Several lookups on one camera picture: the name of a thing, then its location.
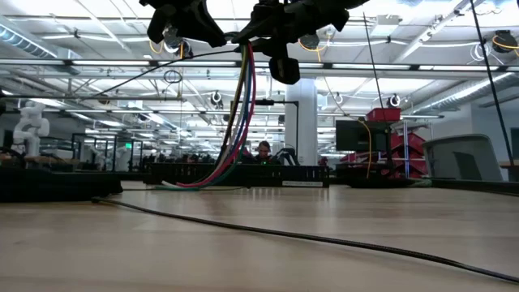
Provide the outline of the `black station frame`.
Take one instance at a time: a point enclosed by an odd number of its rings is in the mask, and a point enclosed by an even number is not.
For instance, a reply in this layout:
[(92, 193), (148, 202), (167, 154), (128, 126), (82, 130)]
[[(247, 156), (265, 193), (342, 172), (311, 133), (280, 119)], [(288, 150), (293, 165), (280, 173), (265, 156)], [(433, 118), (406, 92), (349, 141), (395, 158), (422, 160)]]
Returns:
[[(256, 102), (257, 105), (275, 105), (275, 104), (282, 104), (282, 105), (294, 105), (297, 110), (297, 117), (296, 117), (296, 126), (298, 126), (298, 120), (299, 120), (299, 102), (298, 101), (272, 101), (272, 100), (259, 100)], [(243, 151), (243, 155), (246, 156), (248, 153), (247, 150)], [(300, 165), (298, 158), (297, 158), (297, 149), (293, 146), (289, 146), (288, 148), (282, 148), (279, 150), (275, 155), (273, 155), (275, 158), (277, 158), (281, 163), (283, 161), (287, 161), (289, 165)]]

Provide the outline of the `black slotted cable duct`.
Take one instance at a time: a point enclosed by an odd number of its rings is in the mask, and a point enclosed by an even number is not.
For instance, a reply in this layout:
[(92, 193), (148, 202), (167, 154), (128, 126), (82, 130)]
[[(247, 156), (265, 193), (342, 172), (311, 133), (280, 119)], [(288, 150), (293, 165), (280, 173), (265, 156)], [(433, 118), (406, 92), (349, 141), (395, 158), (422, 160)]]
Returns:
[[(213, 164), (152, 163), (144, 175), (148, 185), (193, 183), (209, 176)], [(225, 187), (329, 187), (329, 170), (323, 166), (307, 165), (243, 165), (234, 170), (216, 186)]]

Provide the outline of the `overhead light bar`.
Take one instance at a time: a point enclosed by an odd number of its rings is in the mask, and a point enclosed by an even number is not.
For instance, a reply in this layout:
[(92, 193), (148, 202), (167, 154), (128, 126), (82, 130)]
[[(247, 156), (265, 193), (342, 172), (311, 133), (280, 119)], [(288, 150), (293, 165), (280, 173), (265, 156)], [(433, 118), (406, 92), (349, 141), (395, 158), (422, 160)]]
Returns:
[[(0, 65), (22, 66), (79, 66), (79, 67), (237, 67), (239, 61), (153, 61), (153, 60), (71, 60), (71, 59), (35, 59), (35, 58), (0, 58)], [(300, 69), (325, 70), (369, 70), (368, 63), (329, 63), (329, 62), (300, 62)], [(376, 70), (382, 71), (485, 71), (482, 65), (423, 65), (423, 64), (375, 64)]]

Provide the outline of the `red bin rack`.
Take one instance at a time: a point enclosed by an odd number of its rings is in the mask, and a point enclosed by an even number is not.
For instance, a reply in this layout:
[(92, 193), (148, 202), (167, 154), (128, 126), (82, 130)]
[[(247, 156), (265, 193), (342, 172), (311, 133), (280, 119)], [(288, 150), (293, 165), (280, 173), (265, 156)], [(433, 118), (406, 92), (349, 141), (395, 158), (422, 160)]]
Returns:
[(391, 136), (392, 161), (395, 177), (421, 178), (428, 175), (427, 163), (424, 158), (422, 144), (425, 139), (409, 132), (407, 142), (403, 135), (393, 133)]

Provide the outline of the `silver spiral ceiling duct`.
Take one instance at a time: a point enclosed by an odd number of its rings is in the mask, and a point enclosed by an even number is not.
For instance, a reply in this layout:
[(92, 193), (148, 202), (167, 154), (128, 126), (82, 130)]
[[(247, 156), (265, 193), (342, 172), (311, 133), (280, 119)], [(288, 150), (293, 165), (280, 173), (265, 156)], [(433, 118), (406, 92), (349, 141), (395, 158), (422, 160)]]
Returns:
[(489, 79), (466, 81), (415, 105), (410, 113), (422, 115), (433, 111), (443, 111), (488, 96), (492, 94), (493, 88), (498, 92), (519, 85), (519, 73), (509, 72), (495, 75), (492, 77), (492, 81), (494, 87), (491, 86)]

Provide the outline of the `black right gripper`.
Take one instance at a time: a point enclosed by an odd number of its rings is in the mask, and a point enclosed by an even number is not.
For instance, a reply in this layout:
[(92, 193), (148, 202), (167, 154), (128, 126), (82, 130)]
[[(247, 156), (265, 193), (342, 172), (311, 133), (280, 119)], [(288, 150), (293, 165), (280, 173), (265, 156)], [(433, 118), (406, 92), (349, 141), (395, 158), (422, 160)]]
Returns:
[(357, 0), (259, 0), (253, 9), (253, 19), (231, 40), (240, 49), (280, 56), (286, 45), (295, 43), (306, 34), (317, 33), (326, 26), (342, 31), (350, 19), (350, 10)]

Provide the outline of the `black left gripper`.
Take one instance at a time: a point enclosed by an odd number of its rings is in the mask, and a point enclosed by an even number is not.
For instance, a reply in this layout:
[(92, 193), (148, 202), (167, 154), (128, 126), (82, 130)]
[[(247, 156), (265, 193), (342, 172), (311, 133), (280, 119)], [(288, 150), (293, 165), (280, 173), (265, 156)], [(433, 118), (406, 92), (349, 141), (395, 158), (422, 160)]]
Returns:
[(169, 26), (180, 37), (205, 41), (212, 47), (226, 43), (225, 34), (208, 11), (207, 0), (139, 0), (139, 4), (154, 9), (147, 34), (155, 43), (165, 39)]

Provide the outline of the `white building column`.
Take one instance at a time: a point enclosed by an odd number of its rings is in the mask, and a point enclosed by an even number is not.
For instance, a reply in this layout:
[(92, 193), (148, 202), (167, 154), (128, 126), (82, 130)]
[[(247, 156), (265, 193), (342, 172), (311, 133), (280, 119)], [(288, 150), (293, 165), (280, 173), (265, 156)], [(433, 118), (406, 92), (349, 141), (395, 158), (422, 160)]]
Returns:
[(317, 87), (301, 78), (285, 90), (285, 144), (297, 150), (301, 165), (317, 165)]

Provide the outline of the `red plastic bin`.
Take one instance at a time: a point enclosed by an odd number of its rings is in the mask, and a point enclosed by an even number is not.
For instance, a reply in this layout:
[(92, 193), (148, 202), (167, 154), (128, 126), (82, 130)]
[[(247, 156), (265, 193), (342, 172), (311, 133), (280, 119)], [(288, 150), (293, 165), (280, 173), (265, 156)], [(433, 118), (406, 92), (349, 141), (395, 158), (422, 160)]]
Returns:
[(375, 108), (366, 115), (370, 122), (398, 122), (401, 120), (400, 108)]

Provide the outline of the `person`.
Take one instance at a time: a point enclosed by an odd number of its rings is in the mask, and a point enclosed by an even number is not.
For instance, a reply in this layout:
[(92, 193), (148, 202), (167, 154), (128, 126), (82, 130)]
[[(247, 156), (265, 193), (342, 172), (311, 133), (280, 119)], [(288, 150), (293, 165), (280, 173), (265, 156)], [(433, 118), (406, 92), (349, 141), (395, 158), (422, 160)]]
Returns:
[(252, 156), (247, 153), (242, 159), (242, 163), (251, 165), (280, 165), (281, 162), (271, 155), (270, 144), (267, 141), (261, 141), (257, 147), (258, 154)]

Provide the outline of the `black monitor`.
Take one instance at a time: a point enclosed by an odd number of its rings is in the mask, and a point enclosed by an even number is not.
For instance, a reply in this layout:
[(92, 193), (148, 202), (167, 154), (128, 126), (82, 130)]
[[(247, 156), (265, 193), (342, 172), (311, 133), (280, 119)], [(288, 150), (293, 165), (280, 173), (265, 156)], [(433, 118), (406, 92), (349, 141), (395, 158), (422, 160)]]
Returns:
[(388, 133), (384, 122), (336, 121), (336, 150), (385, 152)]

